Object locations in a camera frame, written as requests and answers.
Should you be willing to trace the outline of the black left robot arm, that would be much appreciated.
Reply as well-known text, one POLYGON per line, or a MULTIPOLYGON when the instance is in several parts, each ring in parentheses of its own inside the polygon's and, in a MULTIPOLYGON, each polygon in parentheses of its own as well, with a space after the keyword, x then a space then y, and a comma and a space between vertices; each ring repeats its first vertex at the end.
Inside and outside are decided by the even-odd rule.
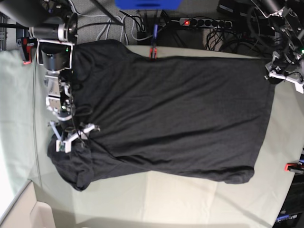
POLYGON ((256 39, 272 51, 270 62, 265 65, 265 79, 271 83, 287 81, 298 92, 304 89, 304 20, 298 16, 298 8, 287 0, 253 0, 253 7, 247 13, 247 25, 256 39), (259 10, 280 34, 279 44, 269 45, 253 31, 251 14, 259 10))

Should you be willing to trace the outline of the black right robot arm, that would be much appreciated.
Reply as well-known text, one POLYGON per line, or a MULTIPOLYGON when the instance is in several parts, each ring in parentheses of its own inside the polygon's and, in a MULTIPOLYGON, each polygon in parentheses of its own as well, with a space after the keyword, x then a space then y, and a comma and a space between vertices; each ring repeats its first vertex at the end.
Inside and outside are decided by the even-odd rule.
POLYGON ((61 143, 75 131, 70 77, 77 41, 77 14, 67 0, 2 0, 0 11, 27 27, 37 41, 37 62, 46 73, 46 106, 58 119, 62 133, 54 129, 61 143))

